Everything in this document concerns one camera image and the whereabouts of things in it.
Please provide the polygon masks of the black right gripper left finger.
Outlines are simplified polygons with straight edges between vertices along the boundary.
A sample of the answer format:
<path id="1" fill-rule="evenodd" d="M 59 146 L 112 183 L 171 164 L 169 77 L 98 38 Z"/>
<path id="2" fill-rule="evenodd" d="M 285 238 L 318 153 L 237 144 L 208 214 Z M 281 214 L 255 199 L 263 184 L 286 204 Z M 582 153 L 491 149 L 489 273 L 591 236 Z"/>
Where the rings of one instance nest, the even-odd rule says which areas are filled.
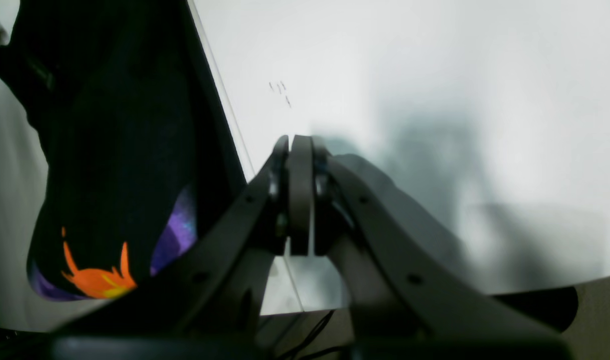
<path id="1" fill-rule="evenodd" d="M 64 326 L 52 360 L 268 360 L 255 342 L 260 307 L 286 205 L 289 139 L 218 223 L 137 289 Z"/>

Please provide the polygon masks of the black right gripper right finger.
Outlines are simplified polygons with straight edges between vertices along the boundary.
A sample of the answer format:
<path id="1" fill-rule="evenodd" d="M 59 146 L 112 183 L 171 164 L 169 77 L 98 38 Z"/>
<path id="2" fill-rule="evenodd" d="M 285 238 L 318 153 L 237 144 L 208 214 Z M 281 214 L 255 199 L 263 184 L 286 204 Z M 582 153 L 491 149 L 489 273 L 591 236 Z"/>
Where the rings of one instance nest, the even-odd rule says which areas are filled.
<path id="1" fill-rule="evenodd" d="M 302 191 L 314 250 L 350 294 L 349 360 L 569 360 L 555 330 L 474 289 L 455 242 L 371 162 L 302 138 Z"/>

